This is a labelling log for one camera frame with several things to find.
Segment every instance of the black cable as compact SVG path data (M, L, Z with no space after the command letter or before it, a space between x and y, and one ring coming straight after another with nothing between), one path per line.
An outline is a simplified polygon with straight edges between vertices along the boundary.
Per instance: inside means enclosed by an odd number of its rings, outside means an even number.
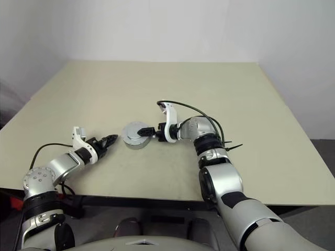
M72 200L68 194L65 192L65 188L70 191L70 193L72 194L72 196L75 196L75 192L73 191L73 189L71 187L69 187L68 185L65 184L65 182L63 181L61 184L61 187L62 187L62 193L63 195L68 198L69 200Z
M29 167L29 170L31 170L33 167L34 167L34 164L35 164L35 161L36 161L36 158L37 158L37 155L39 154L39 152L46 146L48 145L61 145L61 146L67 146L67 147L72 147L72 145L66 145L66 144L61 144L61 143L49 143L49 144L45 144L43 146L41 146L40 148L37 149L35 155L33 156L32 158L32 161L30 163L30 167ZM66 188L68 188L68 190L72 193L74 193L74 191L67 185L64 184L64 186ZM20 222L19 222L19 227L18 227L18 230L17 230L17 233L16 233L16 237L15 237L15 243L14 243L14 246L13 246L13 251L16 251L17 250L17 246L19 244L19 239L20 239L20 235L21 235L21 231L22 231L22 224L23 224L23 220L24 220L24 214L21 213L21 217L20 217Z
M215 133L218 135L218 137L220 137L220 134L219 134L219 132L218 132L218 130L217 130L217 128L216 128L216 126L215 126L213 120L212 120L209 116L207 116L203 111L200 111L199 109L197 109L197 108L195 108L195 107L193 107L193 106L190 106L190 105L187 105L187 104L184 104L184 103L181 103L181 102L177 102L177 101L171 101L171 100L160 100L160 101L157 101L157 105L159 105L159 104L161 104L161 103L163 103L163 102L166 102L166 103L172 103L172 104L177 104L177 105L180 105L180 106L185 106L185 107L187 107L187 108L190 108L190 109L192 109L192 110L195 110L195 111L199 112L199 113L202 114L206 119L208 119L208 121L209 121L209 122L211 123L211 125L213 126L213 128L214 128L214 130L215 130ZM222 140L223 146L225 146L225 139L222 138L221 140Z
M72 145L66 145L66 144L61 144L61 143L49 143L49 144L45 144L45 145L41 146L40 148L37 149L35 155L33 156L32 161L31 161L31 164L30 164L30 168L29 168L29 170L31 170L31 169L34 167L35 160L36 160L36 158L37 158L38 153L39 153L44 147L46 147L46 146L48 146L48 145L61 145L61 146L72 147Z

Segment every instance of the white wall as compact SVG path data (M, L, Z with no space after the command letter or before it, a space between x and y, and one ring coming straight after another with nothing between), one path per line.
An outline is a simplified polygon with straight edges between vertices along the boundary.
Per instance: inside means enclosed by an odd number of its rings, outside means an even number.
M0 1L0 123L6 123L66 62L52 37L52 5Z
M40 27L40 42L60 58L257 61L308 136L335 139L332 0L44 2L35 9L49 27ZM40 83L32 77L23 93L31 95Z

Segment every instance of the red object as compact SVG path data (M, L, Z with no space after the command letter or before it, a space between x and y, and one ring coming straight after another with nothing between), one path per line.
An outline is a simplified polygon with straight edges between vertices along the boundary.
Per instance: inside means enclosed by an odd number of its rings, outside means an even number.
M15 208L16 210L21 211L23 207L23 201L17 198L11 197L10 205L12 206L12 208Z

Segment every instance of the metal disc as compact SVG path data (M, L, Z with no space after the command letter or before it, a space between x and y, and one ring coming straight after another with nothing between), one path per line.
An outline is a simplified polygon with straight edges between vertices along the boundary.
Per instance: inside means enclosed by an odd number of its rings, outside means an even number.
M149 143L151 137L141 137L137 134L137 132L144 127L149 126L143 122L136 121L127 124L122 129L121 137L129 148L141 149Z

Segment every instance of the beige tabletop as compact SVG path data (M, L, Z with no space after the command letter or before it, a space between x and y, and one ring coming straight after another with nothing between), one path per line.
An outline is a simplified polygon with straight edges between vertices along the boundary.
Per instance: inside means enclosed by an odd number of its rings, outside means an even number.
M187 103L216 118L245 194L266 204L335 204L335 179L273 85L255 63L71 61L0 131L0 187L22 189L36 149L71 144L73 126L88 137L121 134L132 121L165 121L156 101ZM180 120L197 115L175 105ZM43 165L67 151L48 146ZM121 138L94 166L67 181L77 194L202 200L191 142L141 150Z

